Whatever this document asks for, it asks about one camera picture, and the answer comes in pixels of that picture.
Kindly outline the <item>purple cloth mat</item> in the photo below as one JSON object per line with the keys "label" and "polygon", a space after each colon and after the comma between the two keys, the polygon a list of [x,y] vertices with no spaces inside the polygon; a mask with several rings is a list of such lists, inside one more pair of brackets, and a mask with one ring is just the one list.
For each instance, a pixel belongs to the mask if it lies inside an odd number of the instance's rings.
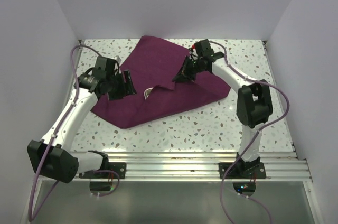
{"label": "purple cloth mat", "polygon": [[[114,101],[101,97],[91,111],[119,128],[131,128],[226,98],[230,86],[209,72],[198,73],[194,82],[172,81],[188,55],[180,45],[142,36],[121,65],[130,71],[137,94]],[[153,90],[145,100],[147,88]]]}

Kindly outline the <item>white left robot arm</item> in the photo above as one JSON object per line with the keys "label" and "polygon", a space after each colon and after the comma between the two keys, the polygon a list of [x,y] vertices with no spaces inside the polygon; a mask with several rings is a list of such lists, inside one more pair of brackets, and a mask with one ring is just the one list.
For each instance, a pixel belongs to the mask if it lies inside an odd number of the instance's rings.
{"label": "white left robot arm", "polygon": [[39,141],[30,141],[27,153],[36,174],[69,183],[77,174],[92,172],[104,178],[110,171],[107,154],[88,151],[71,154],[75,135],[101,97],[108,100],[135,95],[130,72],[121,70],[121,59],[98,57],[95,66],[76,77],[68,103],[51,129]]}

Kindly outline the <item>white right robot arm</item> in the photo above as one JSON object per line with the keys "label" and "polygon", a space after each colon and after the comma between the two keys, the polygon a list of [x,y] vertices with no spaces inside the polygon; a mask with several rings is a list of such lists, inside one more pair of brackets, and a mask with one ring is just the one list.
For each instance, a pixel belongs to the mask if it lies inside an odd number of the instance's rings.
{"label": "white right robot arm", "polygon": [[217,76],[237,94],[236,115],[242,124],[242,138],[235,171],[238,176],[247,178],[254,172],[254,165],[260,161],[259,128],[268,122],[273,113],[267,81],[259,81],[232,66],[225,47],[208,39],[196,42],[189,48],[189,55],[185,57],[173,81],[195,81],[196,75],[201,72]]}

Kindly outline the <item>steel instrument tray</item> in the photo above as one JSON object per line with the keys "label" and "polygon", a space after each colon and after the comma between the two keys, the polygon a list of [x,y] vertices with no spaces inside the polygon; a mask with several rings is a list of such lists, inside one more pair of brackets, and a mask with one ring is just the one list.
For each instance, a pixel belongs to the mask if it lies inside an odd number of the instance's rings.
{"label": "steel instrument tray", "polygon": [[146,100],[149,95],[151,94],[153,88],[147,88],[145,91],[144,91],[144,99]]}

